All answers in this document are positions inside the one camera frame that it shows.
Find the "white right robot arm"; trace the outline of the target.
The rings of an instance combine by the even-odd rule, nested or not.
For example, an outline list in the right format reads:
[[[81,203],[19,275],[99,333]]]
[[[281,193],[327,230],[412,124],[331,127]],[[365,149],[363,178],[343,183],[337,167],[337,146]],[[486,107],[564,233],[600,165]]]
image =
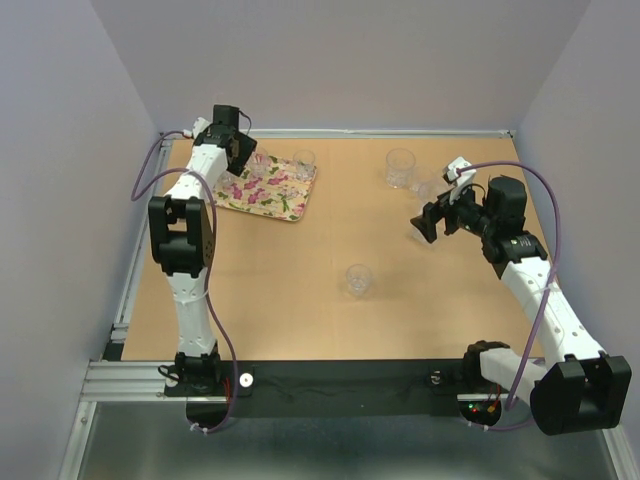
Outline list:
[[[527,193],[511,177],[493,178],[482,201],[471,186],[455,186],[424,205],[411,219],[428,243],[437,225],[451,235],[464,230],[481,241],[482,253],[532,323],[543,349],[538,364],[498,341],[468,346],[460,366],[463,384],[482,390],[493,383],[529,406],[546,435],[618,426],[632,370],[622,356],[611,356],[586,331],[555,280],[548,254],[526,231]]]

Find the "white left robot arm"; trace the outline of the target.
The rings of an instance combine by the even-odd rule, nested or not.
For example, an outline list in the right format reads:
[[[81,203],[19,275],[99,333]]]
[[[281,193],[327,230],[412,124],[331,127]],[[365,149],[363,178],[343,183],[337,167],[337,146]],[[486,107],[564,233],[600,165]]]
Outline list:
[[[174,364],[162,367],[170,389],[211,395],[228,384],[222,380],[218,342],[210,325],[208,287],[215,249],[213,187],[229,173],[239,176],[257,142],[241,131],[244,113],[215,105],[210,122],[199,119],[191,130],[187,166],[178,169],[174,185],[148,203],[152,258],[165,274],[178,322]]]

